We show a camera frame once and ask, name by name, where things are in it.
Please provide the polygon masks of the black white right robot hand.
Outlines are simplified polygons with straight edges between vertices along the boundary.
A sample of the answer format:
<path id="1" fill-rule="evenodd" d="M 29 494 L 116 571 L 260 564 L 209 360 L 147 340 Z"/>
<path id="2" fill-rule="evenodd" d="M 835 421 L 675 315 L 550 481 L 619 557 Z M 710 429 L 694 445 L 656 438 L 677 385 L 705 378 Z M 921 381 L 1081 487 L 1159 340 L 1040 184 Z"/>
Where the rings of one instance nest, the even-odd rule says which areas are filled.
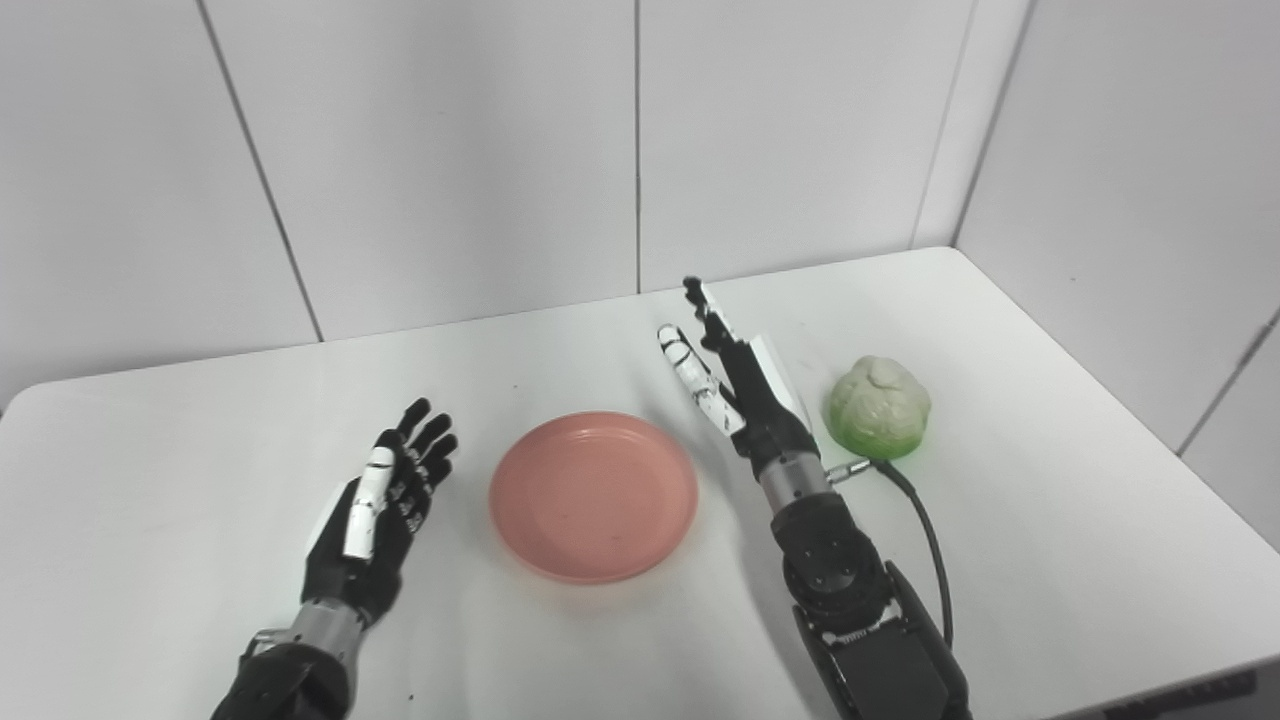
<path id="1" fill-rule="evenodd" d="M 658 329 L 657 340 L 704 416 L 755 473 L 783 456 L 817 456 L 806 411 L 768 338 L 740 336 L 701 278 L 687 275 L 682 284 L 703 337 L 695 343 L 668 323 Z"/>

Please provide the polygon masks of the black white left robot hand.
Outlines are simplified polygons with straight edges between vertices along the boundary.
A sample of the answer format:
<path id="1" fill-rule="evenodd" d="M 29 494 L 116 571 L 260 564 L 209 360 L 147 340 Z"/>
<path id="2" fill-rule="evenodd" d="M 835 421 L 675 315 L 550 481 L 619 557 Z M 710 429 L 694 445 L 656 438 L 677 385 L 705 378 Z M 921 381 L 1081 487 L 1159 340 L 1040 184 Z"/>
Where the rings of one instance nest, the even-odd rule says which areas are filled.
<path id="1" fill-rule="evenodd" d="M 457 448 L 451 415 L 425 397 L 384 429 L 308 551 L 301 602 L 340 601 L 365 626 L 381 620 L 401 592 L 404 560 Z"/>

